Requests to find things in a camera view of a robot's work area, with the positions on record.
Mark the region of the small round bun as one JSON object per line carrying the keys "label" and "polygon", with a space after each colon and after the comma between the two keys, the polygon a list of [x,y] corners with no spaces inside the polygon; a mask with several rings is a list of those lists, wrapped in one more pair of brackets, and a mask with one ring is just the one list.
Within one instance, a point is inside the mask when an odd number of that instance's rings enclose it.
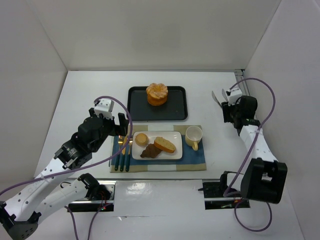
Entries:
{"label": "small round bun", "polygon": [[139,133],[135,137],[135,143],[140,147],[146,146],[148,142],[149,142],[148,136],[144,133]]}

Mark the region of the metal serving tongs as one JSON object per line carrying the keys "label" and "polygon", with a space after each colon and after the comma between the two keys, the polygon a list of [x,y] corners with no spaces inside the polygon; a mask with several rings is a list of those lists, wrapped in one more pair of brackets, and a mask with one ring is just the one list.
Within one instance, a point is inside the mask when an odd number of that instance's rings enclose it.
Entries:
{"label": "metal serving tongs", "polygon": [[[228,102],[228,98],[227,98],[227,94],[226,94],[226,91],[224,89],[221,90],[221,95],[223,96],[224,98],[224,101],[225,102]],[[213,100],[220,106],[222,107],[222,103],[219,101],[219,99],[217,98],[215,92],[212,90],[211,91],[211,96],[213,98]]]}

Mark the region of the brown chocolate croissant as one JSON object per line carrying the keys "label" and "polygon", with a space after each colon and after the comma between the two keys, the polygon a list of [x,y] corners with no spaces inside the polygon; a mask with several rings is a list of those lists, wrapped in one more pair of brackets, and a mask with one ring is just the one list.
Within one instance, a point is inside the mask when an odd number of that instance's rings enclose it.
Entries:
{"label": "brown chocolate croissant", "polygon": [[142,151],[141,158],[156,158],[162,152],[161,149],[157,148],[153,143],[150,143],[145,150]]}

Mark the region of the tan bread slice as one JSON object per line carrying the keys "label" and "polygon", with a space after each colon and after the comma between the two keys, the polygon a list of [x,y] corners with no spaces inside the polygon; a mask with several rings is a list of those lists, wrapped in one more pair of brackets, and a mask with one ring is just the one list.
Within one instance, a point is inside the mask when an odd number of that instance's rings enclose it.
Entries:
{"label": "tan bread slice", "polygon": [[154,139],[154,146],[164,152],[167,152],[167,153],[174,153],[176,151],[176,146],[170,142],[169,140],[163,138],[163,137],[159,137],[157,136],[155,139]]}

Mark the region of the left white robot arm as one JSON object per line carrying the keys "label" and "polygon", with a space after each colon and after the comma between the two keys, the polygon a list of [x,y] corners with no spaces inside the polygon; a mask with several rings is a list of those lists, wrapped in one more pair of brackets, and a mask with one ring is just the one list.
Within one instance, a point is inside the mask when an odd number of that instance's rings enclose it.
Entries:
{"label": "left white robot arm", "polygon": [[19,193],[0,203],[0,223],[11,239],[29,238],[47,217],[75,200],[94,200],[99,195],[106,199],[110,196],[107,189],[89,173],[54,191],[92,158],[107,137],[124,137],[133,124],[129,113],[118,114],[119,124],[115,124],[110,109],[93,107],[89,114],[44,170],[34,180],[23,182],[25,187]]}

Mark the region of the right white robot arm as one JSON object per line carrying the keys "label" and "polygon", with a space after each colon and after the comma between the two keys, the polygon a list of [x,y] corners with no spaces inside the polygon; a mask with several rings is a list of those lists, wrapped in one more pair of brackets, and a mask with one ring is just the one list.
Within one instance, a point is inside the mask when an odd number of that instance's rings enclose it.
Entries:
{"label": "right white robot arm", "polygon": [[278,204],[281,201],[288,167],[271,152],[262,130],[262,123],[254,119],[258,101],[252,96],[236,94],[221,103],[223,119],[232,123],[246,146],[247,154],[223,193],[231,195],[231,188],[250,161],[241,179],[239,194],[244,199]]}

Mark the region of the stacked bread slices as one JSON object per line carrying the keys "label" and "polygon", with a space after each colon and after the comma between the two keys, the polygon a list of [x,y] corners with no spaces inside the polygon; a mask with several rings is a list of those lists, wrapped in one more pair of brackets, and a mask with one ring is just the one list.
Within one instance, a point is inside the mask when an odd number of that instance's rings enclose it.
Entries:
{"label": "stacked bread slices", "polygon": [[163,83],[152,83],[146,88],[147,101],[152,106],[161,106],[168,99],[168,88]]}

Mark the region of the blue beige placemat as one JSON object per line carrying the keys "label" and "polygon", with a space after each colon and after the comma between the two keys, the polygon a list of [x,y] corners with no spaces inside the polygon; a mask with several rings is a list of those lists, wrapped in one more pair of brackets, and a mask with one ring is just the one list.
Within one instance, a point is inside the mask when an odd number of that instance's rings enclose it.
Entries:
{"label": "blue beige placemat", "polygon": [[[135,125],[132,137],[136,132],[151,131],[175,131],[182,137],[182,158],[179,160],[136,160],[130,158],[129,172],[126,172],[124,165],[123,173],[138,172],[188,172],[205,171],[207,169],[203,143],[198,144],[198,150],[194,151],[185,141],[185,133],[189,125]],[[128,156],[129,149],[126,148],[125,155]]]}

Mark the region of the yellow ceramic mug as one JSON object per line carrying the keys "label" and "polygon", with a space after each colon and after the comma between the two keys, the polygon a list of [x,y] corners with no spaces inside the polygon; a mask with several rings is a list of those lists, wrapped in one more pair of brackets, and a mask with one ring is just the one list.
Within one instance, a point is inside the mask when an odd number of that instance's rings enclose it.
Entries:
{"label": "yellow ceramic mug", "polygon": [[203,131],[198,126],[189,126],[185,131],[185,142],[194,151],[199,149],[199,143],[202,140]]}

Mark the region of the black baking tray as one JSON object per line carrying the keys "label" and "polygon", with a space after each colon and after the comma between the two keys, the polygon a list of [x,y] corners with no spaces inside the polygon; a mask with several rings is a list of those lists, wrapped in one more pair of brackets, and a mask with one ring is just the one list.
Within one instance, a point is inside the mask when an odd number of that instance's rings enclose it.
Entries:
{"label": "black baking tray", "polygon": [[147,100],[146,86],[128,90],[127,109],[135,122],[184,121],[188,117],[186,90],[182,86],[168,86],[167,101],[153,106]]}

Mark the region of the white rectangular plate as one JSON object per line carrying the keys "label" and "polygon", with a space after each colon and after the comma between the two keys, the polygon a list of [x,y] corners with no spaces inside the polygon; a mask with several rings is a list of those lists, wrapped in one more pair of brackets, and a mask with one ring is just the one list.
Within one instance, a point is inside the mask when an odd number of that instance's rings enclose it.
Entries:
{"label": "white rectangular plate", "polygon": [[[157,157],[141,157],[143,150],[146,149],[146,146],[139,146],[136,142],[136,136],[138,134],[145,134],[148,137],[148,144],[153,144],[156,137],[162,137],[171,143],[173,143],[176,147],[174,153],[168,153],[162,151]],[[133,159],[138,161],[177,161],[183,156],[183,143],[182,143],[182,135],[178,131],[137,131],[133,135],[133,143],[131,148],[131,156]]]}

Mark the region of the aluminium frame rail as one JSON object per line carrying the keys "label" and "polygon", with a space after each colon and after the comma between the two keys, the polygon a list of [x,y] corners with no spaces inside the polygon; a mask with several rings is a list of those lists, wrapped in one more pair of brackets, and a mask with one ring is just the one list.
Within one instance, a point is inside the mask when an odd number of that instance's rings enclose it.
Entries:
{"label": "aluminium frame rail", "polygon": [[237,87],[241,89],[243,95],[250,96],[250,91],[248,89],[247,82],[246,81],[240,82],[240,80],[245,78],[244,77],[244,70],[243,69],[236,69],[234,72],[234,75],[235,75],[236,82],[238,83]]}

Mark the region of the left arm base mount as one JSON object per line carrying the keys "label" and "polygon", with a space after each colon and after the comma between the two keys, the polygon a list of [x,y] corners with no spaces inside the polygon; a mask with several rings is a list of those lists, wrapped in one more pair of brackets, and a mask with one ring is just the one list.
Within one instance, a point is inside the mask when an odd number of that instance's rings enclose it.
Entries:
{"label": "left arm base mount", "polygon": [[100,188],[91,198],[81,198],[71,202],[68,208],[73,213],[93,213],[101,208],[101,212],[114,211],[114,197],[116,190],[115,181],[99,181]]}

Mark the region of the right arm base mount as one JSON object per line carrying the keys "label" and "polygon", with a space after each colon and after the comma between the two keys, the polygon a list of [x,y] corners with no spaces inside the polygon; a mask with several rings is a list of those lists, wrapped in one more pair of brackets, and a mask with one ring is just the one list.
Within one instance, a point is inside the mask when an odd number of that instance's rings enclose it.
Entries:
{"label": "right arm base mount", "polygon": [[224,190],[219,181],[203,181],[198,191],[203,193],[206,210],[234,209],[237,204],[239,208],[250,208],[249,201],[242,202],[239,194],[223,197]]}

